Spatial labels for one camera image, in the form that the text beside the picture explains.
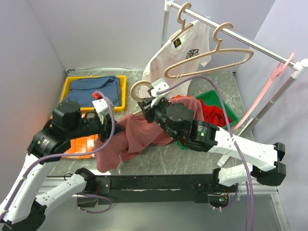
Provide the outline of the dusty pink t shirt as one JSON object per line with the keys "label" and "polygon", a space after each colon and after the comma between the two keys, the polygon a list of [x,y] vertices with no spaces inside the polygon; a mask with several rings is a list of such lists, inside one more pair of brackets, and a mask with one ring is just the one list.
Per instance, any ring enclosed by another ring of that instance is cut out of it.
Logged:
{"label": "dusty pink t shirt", "polygon": [[117,124],[125,131],[114,135],[107,145],[99,139],[94,143],[95,150],[104,147],[95,153],[97,169],[102,173],[138,156],[150,144],[164,146],[172,142],[156,122],[148,123],[143,115],[128,114]]}

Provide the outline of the green plastic tray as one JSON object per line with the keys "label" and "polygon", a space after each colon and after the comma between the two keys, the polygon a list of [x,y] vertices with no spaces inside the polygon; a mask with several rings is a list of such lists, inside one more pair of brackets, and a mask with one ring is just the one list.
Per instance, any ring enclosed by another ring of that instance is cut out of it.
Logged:
{"label": "green plastic tray", "polygon": [[[198,96],[195,96],[195,98],[200,99],[204,104],[211,106],[215,105],[222,109],[221,103],[219,101],[219,97],[215,90],[210,90],[205,93],[202,93]],[[224,102],[224,106],[226,109],[228,122],[230,126],[236,125],[239,122],[239,118],[237,115],[229,108],[229,106]],[[182,150],[186,150],[187,148],[183,146],[184,140],[177,141],[177,144]]]}

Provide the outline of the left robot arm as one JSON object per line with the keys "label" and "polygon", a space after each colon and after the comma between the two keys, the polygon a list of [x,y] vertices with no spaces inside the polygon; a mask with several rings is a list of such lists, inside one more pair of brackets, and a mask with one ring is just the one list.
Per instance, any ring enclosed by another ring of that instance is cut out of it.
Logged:
{"label": "left robot arm", "polygon": [[60,103],[43,130],[34,135],[23,168],[0,205],[4,231],[38,230],[49,213],[75,194],[100,198],[96,175],[84,167],[52,190],[38,195],[46,177],[70,149],[71,140],[97,134],[108,143],[115,132],[124,131],[116,125],[114,107],[108,99],[94,100],[93,104],[94,115],[88,118],[82,115],[79,103]]}

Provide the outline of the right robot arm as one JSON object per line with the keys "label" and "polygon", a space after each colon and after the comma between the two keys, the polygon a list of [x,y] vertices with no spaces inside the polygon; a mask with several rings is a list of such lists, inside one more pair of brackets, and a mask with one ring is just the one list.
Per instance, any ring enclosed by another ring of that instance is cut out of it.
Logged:
{"label": "right robot arm", "polygon": [[151,98],[146,98],[138,105],[148,123],[155,122],[171,139],[181,141],[184,147],[242,160],[241,165],[213,170],[211,188],[217,192],[251,179],[266,186],[279,186],[286,177],[286,166],[281,163],[285,145],[280,142],[261,144],[231,136],[222,128],[195,119],[194,111],[183,103],[171,103],[166,98],[155,105],[152,105]]}

